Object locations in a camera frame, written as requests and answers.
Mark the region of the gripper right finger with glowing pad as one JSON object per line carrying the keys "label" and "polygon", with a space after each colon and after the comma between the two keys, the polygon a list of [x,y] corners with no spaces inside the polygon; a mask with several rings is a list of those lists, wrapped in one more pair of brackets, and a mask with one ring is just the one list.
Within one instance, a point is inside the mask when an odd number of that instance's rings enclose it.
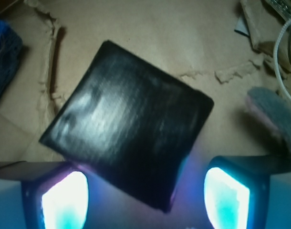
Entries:
{"label": "gripper right finger with glowing pad", "polygon": [[204,179],[215,229],[291,229],[291,156],[217,156]]}

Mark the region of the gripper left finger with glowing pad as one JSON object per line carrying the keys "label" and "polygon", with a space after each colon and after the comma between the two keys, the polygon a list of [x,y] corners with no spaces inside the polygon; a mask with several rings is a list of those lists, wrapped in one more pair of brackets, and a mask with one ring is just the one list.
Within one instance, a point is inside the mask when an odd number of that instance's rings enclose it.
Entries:
{"label": "gripper left finger with glowing pad", "polygon": [[81,229],[86,175],[69,162],[0,162],[0,229]]}

